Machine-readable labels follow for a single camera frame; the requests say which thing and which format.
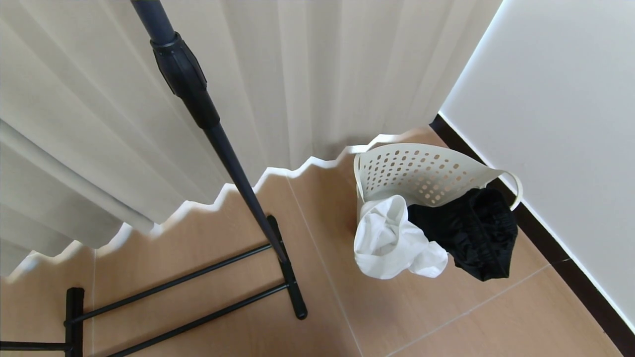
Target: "baseboard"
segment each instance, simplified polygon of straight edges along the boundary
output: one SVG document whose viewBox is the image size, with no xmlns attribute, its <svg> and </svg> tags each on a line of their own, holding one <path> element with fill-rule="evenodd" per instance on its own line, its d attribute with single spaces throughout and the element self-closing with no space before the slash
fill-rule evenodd
<svg viewBox="0 0 635 357">
<path fill-rule="evenodd" d="M 436 116 L 430 127 L 450 149 L 462 152 L 481 163 L 483 162 L 440 115 Z M 513 202 L 514 193 L 501 180 L 496 179 L 488 186 L 503 192 L 506 200 L 509 203 Z M 569 257 L 562 246 L 558 244 L 556 239 L 540 224 L 524 204 L 521 203 L 514 210 L 514 216 L 518 226 L 527 234 L 540 253 L 573 290 L 573 293 L 593 315 L 593 318 L 599 323 L 607 336 L 611 338 L 620 352 L 624 356 L 635 356 L 635 333 L 596 289 L 589 277 L 582 272 L 580 267 Z"/>
</svg>

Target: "black metal clothes rack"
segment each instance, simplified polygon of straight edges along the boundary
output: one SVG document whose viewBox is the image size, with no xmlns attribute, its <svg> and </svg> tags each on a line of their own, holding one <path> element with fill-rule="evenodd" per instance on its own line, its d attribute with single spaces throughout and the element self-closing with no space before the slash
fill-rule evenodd
<svg viewBox="0 0 635 357">
<path fill-rule="evenodd" d="M 234 153 L 234 149 L 220 124 L 220 117 L 206 89 L 207 80 L 205 80 L 205 76 L 196 57 L 187 47 L 181 36 L 173 30 L 170 20 L 159 0 L 131 0 L 131 2 L 145 30 L 150 36 L 150 44 L 154 52 L 154 57 L 163 78 L 172 89 L 172 92 L 183 100 L 183 103 L 197 125 L 205 132 L 205 135 L 214 147 L 216 154 L 218 154 L 218 157 L 234 181 L 247 207 L 249 207 L 269 243 L 87 313 L 84 312 L 84 289 L 77 287 L 70 288 L 66 291 L 66 320 L 63 323 L 66 333 L 65 342 L 0 341 L 0 350 L 64 351 L 66 357 L 82 357 L 84 320 L 131 304 L 144 297 L 220 269 L 269 248 L 273 248 L 276 251 L 280 269 L 283 273 L 284 283 L 158 335 L 157 337 L 113 353 L 110 356 L 127 356 L 285 289 L 289 293 L 295 316 L 300 320 L 307 317 L 307 308 L 295 279 L 293 268 L 287 256 L 276 219 L 273 216 L 265 216 L 251 188 L 247 176 Z"/>
</svg>

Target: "white plastic basket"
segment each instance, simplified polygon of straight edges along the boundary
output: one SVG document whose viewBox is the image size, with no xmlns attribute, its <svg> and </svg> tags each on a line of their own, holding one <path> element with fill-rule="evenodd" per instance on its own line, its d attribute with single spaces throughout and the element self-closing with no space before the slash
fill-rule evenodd
<svg viewBox="0 0 635 357">
<path fill-rule="evenodd" d="M 518 195 L 510 209 L 523 198 L 518 176 L 489 168 L 445 147 L 426 144 L 388 144 L 357 154 L 353 170 L 357 181 L 358 211 L 363 203 L 401 195 L 409 205 L 442 206 L 473 188 L 483 188 L 503 173 L 516 181 Z"/>
</svg>

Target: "floor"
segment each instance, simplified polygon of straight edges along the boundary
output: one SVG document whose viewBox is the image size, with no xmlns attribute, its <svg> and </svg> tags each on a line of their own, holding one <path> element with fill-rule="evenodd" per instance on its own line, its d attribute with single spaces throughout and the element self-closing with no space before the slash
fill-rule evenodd
<svg viewBox="0 0 635 357">
<path fill-rule="evenodd" d="M 428 129 L 403 141 L 444 145 Z M 352 156 L 270 175 L 258 191 L 276 216 L 309 309 L 295 319 L 286 292 L 135 356 L 619 356 L 580 301 L 520 232 L 509 279 L 482 283 L 450 262 L 436 278 L 359 272 L 352 257 Z M 192 210 L 157 238 L 133 233 L 118 249 L 83 246 L 42 259 L 0 285 L 3 340 L 64 340 L 64 298 L 86 289 L 92 309 L 265 243 L 230 192 L 217 210 Z M 105 356 L 282 282 L 268 250 L 84 323 L 84 353 Z M 2 356 L 59 356 L 9 353 Z"/>
</svg>

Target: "clothing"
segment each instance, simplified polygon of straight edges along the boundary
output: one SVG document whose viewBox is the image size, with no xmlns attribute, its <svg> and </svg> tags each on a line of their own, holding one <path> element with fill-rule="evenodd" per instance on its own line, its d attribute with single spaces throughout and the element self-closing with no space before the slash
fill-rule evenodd
<svg viewBox="0 0 635 357">
<path fill-rule="evenodd" d="M 500 191 L 471 189 L 440 207 L 410 205 L 408 220 L 475 278 L 509 277 L 518 226 Z"/>
</svg>

